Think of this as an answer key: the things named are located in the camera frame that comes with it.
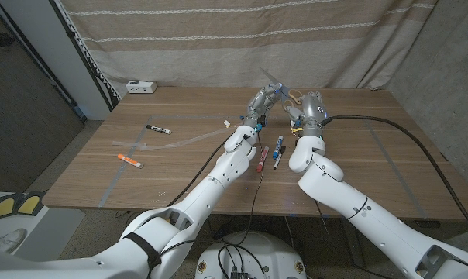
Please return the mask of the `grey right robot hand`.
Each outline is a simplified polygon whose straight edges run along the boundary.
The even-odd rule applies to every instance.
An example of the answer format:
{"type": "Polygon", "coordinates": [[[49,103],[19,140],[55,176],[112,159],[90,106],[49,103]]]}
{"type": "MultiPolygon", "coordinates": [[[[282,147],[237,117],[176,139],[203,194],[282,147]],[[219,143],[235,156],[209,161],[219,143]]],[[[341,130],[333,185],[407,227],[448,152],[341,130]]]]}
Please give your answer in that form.
{"type": "Polygon", "coordinates": [[[320,91],[310,91],[301,96],[301,107],[294,107],[294,103],[286,100],[283,104],[284,110],[293,122],[299,122],[302,136],[323,137],[322,122],[326,119],[326,109],[320,91]]]}

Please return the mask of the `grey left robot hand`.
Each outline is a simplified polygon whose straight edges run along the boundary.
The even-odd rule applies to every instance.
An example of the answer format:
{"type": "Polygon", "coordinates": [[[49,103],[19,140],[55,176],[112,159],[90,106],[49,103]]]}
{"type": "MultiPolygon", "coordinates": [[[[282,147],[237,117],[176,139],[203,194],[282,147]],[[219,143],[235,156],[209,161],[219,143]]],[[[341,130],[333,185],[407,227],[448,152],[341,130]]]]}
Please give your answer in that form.
{"type": "Polygon", "coordinates": [[[243,125],[256,128],[259,124],[265,127],[267,117],[273,106],[281,100],[281,84],[269,84],[261,88],[250,100],[243,125]]]}

